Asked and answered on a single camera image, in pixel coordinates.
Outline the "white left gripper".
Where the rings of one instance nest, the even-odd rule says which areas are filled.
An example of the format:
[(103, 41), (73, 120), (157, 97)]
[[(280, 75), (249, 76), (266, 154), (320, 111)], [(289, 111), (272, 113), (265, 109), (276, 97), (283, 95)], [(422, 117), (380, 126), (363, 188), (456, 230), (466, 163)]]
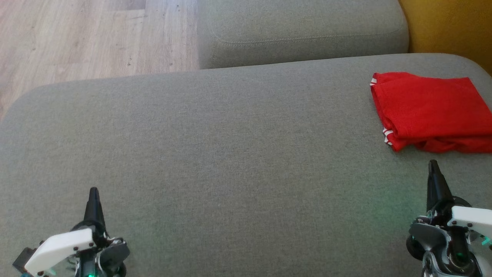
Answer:
[(98, 276), (95, 256), (104, 247), (106, 238), (100, 193), (97, 187), (91, 187), (84, 221), (73, 231), (53, 235), (40, 244), (25, 262), (25, 272), (31, 276), (56, 276), (56, 265), (79, 254), (75, 275)]

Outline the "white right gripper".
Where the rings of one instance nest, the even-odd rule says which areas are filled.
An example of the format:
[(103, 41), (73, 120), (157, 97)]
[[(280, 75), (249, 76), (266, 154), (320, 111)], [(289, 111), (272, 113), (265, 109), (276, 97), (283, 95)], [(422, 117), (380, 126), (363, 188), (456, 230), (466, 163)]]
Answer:
[(438, 162), (430, 160), (427, 177), (427, 217), (434, 226), (461, 227), (482, 238), (492, 235), (492, 211), (472, 207), (462, 198), (454, 198)]

